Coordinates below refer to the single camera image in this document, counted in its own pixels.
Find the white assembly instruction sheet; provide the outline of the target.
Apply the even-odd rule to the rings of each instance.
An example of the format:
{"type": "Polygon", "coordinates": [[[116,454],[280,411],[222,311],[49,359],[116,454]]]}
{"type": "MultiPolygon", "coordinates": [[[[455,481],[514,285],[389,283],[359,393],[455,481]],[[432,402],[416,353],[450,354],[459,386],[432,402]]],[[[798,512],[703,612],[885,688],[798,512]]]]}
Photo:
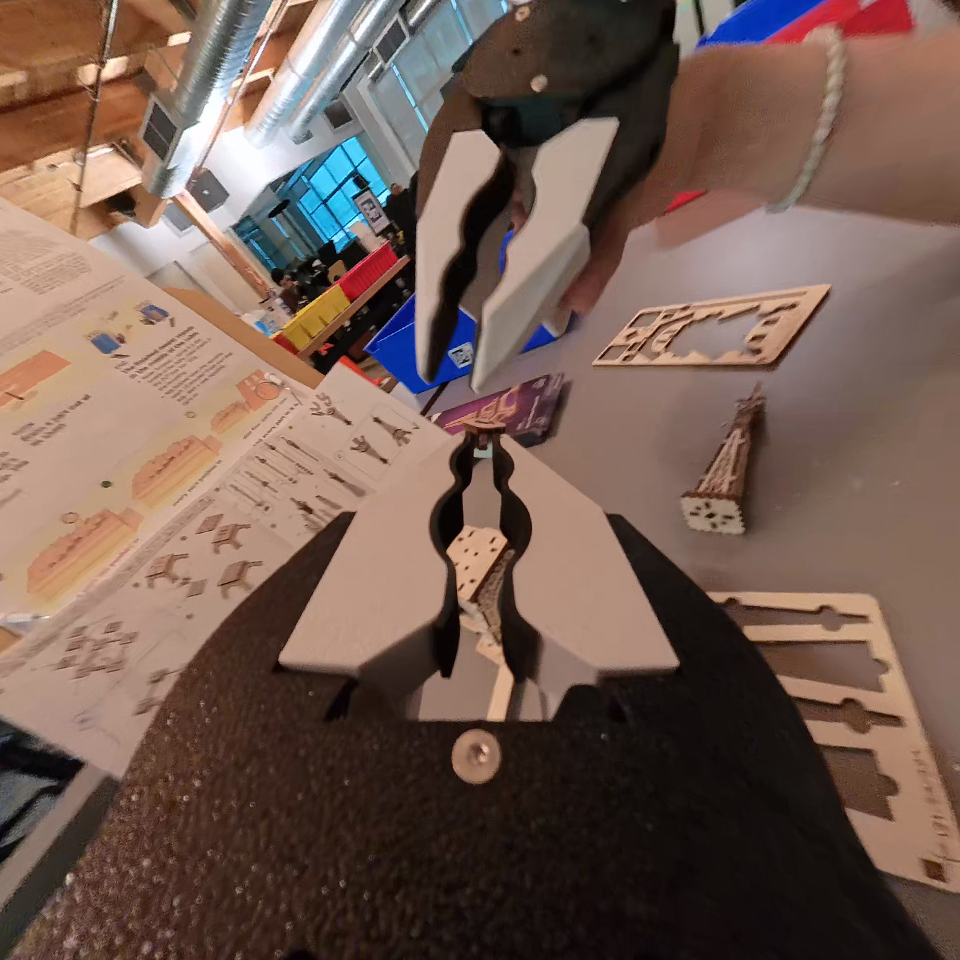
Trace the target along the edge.
{"type": "Polygon", "coordinates": [[[395,393],[336,368],[108,578],[2,655],[2,726],[121,776],[225,619],[442,442],[395,393]]]}

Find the person's right forearm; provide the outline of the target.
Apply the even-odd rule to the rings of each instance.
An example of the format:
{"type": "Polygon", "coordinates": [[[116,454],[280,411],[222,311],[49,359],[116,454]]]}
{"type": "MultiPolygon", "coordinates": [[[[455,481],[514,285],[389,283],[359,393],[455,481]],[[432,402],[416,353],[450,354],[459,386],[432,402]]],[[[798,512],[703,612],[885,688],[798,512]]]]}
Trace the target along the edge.
{"type": "Polygon", "coordinates": [[[959,30],[846,39],[822,28],[817,127],[798,179],[774,208],[844,210],[957,227],[959,30]]]}

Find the brown backing board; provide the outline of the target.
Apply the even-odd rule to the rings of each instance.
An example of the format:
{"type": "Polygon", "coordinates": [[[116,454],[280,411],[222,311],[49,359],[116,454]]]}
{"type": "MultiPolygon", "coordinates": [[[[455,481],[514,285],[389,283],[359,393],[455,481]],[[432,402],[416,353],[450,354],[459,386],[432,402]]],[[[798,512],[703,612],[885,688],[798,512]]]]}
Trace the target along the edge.
{"type": "Polygon", "coordinates": [[[177,287],[165,287],[164,291],[285,378],[309,390],[315,390],[323,381],[324,375],[313,366],[247,324],[209,294],[177,287]]]}

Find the illustrated guide poster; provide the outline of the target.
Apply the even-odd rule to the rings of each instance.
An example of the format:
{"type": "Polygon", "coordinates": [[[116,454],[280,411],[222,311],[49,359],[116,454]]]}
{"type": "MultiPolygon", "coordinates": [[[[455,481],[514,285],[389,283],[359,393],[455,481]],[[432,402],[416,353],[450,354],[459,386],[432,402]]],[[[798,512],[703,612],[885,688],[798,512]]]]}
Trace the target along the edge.
{"type": "Polygon", "coordinates": [[[1,612],[104,579],[308,396],[147,279],[2,200],[1,612]]]}

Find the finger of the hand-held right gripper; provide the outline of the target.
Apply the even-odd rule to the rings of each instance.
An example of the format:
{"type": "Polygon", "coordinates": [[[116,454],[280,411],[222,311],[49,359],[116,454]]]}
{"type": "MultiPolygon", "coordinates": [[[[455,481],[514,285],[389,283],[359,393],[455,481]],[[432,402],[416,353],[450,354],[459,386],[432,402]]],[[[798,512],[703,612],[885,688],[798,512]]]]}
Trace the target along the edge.
{"type": "Polygon", "coordinates": [[[414,342],[426,383],[438,377],[476,279],[481,242],[515,182],[513,163],[483,129],[452,134],[417,222],[414,342]]]}
{"type": "Polygon", "coordinates": [[[482,304],[471,371],[474,392],[522,352],[539,328],[554,338],[566,333],[571,312],[561,301],[590,256],[585,218],[618,127],[615,117],[584,118],[538,149],[531,167],[531,210],[482,304]]]}

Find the black square speaker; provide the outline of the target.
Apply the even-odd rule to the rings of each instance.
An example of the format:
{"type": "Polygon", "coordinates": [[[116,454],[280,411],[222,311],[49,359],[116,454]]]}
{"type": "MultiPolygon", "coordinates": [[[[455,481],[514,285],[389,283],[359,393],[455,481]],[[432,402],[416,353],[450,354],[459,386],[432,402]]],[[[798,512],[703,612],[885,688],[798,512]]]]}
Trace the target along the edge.
{"type": "Polygon", "coordinates": [[[198,169],[187,190],[205,213],[212,213],[221,209],[230,198],[230,192],[222,185],[216,175],[206,167],[198,169]]]}

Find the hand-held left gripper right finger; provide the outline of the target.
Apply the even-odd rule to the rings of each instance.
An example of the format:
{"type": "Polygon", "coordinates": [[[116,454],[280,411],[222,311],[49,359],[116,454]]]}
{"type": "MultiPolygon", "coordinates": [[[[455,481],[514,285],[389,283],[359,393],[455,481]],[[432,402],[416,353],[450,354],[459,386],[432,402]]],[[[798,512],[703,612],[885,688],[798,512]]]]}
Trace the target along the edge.
{"type": "Polygon", "coordinates": [[[513,550],[503,653],[536,687],[543,717],[573,688],[674,672],[678,655],[606,512],[508,436],[494,441],[492,464],[513,550]]]}

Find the purple puzzle box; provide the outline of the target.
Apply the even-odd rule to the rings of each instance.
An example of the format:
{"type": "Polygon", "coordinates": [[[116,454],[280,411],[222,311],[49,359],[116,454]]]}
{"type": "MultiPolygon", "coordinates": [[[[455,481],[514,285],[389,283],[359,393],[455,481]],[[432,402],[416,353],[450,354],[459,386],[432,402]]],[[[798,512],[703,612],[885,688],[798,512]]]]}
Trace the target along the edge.
{"type": "Polygon", "coordinates": [[[431,421],[451,435],[473,423],[503,426],[522,447],[533,448],[552,435],[568,385],[564,373],[542,375],[433,414],[431,421]]]}

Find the wooden sheet with jagged cutouts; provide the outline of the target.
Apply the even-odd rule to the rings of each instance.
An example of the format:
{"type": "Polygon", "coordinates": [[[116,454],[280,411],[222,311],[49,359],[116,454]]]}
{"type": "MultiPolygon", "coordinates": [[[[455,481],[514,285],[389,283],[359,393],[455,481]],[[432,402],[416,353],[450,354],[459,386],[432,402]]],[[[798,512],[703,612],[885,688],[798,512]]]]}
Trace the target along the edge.
{"type": "Polygon", "coordinates": [[[830,284],[713,297],[641,308],[592,360],[597,369],[771,368],[789,350],[832,291],[830,284]],[[750,320],[729,349],[678,350],[692,330],[720,330],[750,320]]]}

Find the large paned window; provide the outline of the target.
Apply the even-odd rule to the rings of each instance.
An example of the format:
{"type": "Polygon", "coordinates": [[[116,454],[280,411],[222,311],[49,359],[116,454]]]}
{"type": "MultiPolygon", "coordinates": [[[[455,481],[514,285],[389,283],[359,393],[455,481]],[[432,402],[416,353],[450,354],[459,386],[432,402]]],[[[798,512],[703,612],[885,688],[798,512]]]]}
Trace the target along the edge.
{"type": "Polygon", "coordinates": [[[366,186],[385,204],[390,184],[357,136],[269,182],[231,229],[266,266],[306,259],[325,244],[341,251],[363,222],[355,198],[366,186]]]}

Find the person's right hand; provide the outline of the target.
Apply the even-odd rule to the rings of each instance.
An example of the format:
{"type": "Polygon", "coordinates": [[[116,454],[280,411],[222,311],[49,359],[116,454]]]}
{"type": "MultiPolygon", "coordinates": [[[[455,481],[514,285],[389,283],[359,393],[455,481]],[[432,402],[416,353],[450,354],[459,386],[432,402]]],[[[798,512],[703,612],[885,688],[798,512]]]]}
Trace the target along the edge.
{"type": "Polygon", "coordinates": [[[813,42],[711,46],[683,60],[658,160],[594,229],[590,258],[562,307],[588,313],[618,270],[630,233],[663,214],[677,194],[786,198],[810,152],[826,62],[825,48],[813,42]]]}

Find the wooden tower spire model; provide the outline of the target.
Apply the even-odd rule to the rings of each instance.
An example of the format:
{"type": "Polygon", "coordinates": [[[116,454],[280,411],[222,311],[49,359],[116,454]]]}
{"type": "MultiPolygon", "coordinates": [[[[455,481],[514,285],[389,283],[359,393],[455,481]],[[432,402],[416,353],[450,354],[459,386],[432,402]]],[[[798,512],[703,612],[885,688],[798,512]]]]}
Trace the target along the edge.
{"type": "Polygon", "coordinates": [[[743,536],[743,509],[754,431],[762,420],[766,397],[762,384],[739,399],[723,442],[697,485],[679,498],[687,527],[695,532],[743,536]]]}

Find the wooden arch leg piece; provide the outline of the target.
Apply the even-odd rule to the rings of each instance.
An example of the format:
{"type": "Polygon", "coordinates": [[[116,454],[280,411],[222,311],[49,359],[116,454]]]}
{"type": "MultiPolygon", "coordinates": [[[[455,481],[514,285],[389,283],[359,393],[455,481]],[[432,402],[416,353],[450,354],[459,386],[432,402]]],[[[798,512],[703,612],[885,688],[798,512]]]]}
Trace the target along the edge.
{"type": "Polygon", "coordinates": [[[500,600],[507,567],[514,558],[514,550],[507,547],[486,574],[474,600],[474,623],[480,627],[478,652],[496,666],[505,666],[502,648],[500,600]]]}

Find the grey desk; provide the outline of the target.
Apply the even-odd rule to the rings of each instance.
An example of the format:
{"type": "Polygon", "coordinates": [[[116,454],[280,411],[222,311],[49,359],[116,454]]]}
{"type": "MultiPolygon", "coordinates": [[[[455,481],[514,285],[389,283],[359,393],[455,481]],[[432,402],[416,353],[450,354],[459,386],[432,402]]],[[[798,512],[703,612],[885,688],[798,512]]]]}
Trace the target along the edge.
{"type": "Polygon", "coordinates": [[[958,228],[691,202],[630,236],[588,319],[518,357],[486,393],[540,374],[570,387],[534,449],[707,591],[858,593],[887,618],[958,810],[958,228]],[[771,369],[594,368],[644,306],[827,283],[771,369]],[[698,534],[679,497],[737,400],[761,382],[748,532],[698,534]]]}

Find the yellow storage bin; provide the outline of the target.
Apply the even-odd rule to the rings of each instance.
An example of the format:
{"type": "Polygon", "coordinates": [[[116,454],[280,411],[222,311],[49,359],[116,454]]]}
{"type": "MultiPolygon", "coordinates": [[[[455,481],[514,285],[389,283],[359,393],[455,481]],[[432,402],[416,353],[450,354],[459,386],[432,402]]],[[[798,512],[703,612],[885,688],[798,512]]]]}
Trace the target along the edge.
{"type": "Polygon", "coordinates": [[[350,306],[350,298],[340,284],[335,283],[301,308],[275,339],[283,337],[295,353],[302,351],[350,306]]]}

